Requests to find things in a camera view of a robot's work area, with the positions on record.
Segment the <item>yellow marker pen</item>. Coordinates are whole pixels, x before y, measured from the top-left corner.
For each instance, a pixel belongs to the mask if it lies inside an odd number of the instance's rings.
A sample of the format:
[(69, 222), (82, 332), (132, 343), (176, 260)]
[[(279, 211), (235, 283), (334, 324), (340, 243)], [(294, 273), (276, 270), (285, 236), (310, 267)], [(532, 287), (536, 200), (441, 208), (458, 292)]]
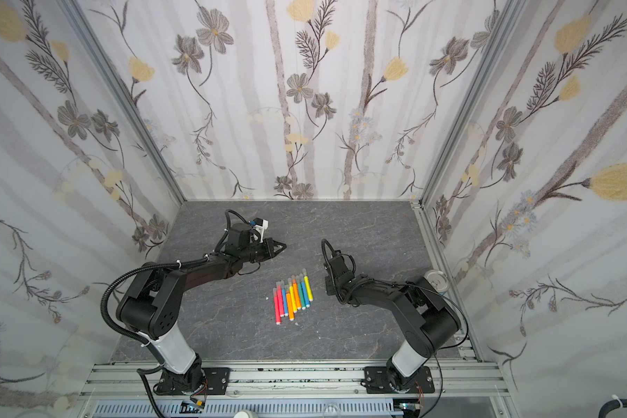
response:
[(304, 282), (304, 286), (305, 286), (307, 298), (308, 298), (308, 306), (310, 306), (314, 298), (313, 298), (313, 292), (312, 292), (309, 278), (308, 278), (308, 270), (306, 270), (306, 268), (303, 268), (302, 274), (303, 274), (303, 282)]

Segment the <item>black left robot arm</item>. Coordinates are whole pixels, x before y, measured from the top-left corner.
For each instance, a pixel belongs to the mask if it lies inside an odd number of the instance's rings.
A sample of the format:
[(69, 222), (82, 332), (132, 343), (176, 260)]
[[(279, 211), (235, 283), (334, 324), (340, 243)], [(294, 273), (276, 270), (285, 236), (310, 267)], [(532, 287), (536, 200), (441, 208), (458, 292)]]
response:
[(149, 262), (112, 282), (101, 298), (101, 317), (113, 331), (137, 341), (158, 362), (138, 374), (149, 395), (194, 395), (208, 385), (200, 356), (179, 330), (185, 292), (260, 265), (287, 245), (266, 238), (266, 221), (228, 226), (214, 250), (194, 261)]

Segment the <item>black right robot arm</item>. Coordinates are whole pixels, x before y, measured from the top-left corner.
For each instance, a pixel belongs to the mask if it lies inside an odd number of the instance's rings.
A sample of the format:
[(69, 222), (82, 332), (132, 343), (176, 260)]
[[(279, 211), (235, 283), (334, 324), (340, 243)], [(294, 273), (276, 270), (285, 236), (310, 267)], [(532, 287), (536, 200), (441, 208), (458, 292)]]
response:
[(369, 305), (392, 313), (404, 337), (386, 365), (388, 387), (407, 392), (427, 360), (463, 325), (455, 309), (420, 276), (403, 283), (355, 273), (354, 259), (340, 251), (323, 255), (326, 293), (342, 305)]

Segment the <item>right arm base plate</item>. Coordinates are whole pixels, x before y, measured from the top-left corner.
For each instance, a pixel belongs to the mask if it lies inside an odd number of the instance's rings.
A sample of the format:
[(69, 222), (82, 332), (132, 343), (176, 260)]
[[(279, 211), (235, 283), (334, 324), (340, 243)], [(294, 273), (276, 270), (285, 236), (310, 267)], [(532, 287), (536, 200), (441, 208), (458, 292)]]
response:
[(435, 383), (428, 367), (420, 367), (412, 376), (403, 377), (388, 367), (365, 367), (361, 385), (369, 395), (435, 393)]

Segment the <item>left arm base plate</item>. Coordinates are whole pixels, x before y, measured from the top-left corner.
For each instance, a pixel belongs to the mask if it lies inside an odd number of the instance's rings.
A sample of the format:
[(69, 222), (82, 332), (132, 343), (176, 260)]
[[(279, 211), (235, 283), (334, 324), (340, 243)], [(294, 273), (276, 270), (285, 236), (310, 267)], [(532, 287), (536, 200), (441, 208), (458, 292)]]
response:
[(230, 372), (229, 367), (193, 367), (186, 374), (165, 370), (153, 389), (156, 395), (224, 395)]

